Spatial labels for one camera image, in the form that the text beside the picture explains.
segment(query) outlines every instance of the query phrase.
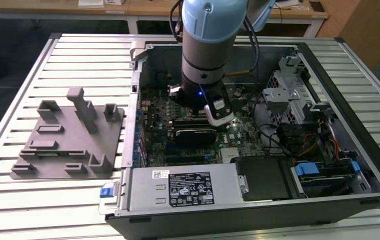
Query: motherboard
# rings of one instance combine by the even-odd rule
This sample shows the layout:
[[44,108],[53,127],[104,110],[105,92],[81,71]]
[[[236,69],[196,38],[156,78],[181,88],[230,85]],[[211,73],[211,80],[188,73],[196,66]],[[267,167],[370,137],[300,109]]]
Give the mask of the motherboard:
[[251,116],[254,93],[243,85],[227,87],[235,119],[209,125],[205,111],[181,107],[167,89],[141,92],[147,166],[230,163],[234,157],[264,155],[260,133]]

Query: floor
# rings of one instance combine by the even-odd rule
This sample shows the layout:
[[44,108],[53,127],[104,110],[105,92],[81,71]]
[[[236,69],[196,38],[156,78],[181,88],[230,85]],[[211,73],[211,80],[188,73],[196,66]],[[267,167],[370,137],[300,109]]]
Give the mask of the floor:
[[[168,33],[164,22],[139,27],[143,34]],[[0,79],[0,121],[52,32],[127,34],[128,26],[124,21],[43,20],[37,28],[31,20],[0,19],[0,55],[9,69]],[[380,79],[380,65],[374,73]]]

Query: power supply label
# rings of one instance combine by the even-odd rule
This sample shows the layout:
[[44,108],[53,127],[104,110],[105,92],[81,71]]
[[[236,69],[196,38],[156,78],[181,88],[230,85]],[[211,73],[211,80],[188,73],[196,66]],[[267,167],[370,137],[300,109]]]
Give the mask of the power supply label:
[[169,174],[168,181],[171,207],[215,204],[215,193],[208,171]]

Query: gray plastic base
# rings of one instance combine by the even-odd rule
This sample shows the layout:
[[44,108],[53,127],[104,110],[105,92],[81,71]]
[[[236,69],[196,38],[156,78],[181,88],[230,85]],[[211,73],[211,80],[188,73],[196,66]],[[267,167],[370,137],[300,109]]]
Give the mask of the gray plastic base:
[[43,101],[40,118],[12,167],[13,179],[107,179],[112,176],[124,109],[115,104],[93,107],[83,89],[75,106]]

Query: metal slotted table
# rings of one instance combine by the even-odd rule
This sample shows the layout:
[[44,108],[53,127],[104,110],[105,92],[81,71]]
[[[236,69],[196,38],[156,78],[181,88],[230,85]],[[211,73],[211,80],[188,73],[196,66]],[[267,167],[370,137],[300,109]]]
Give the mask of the metal slotted table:
[[[123,239],[99,214],[100,187],[117,181],[12,180],[11,168],[36,125],[41,100],[71,106],[68,87],[84,87],[95,106],[115,103],[128,111],[133,41],[173,41],[160,35],[52,34],[0,122],[0,240]],[[247,42],[239,37],[236,42]],[[331,38],[263,37],[263,42],[306,42],[380,146],[380,82],[346,43]],[[121,131],[115,167],[121,165],[127,131]],[[180,239],[379,239],[380,209],[338,223],[224,233]]]

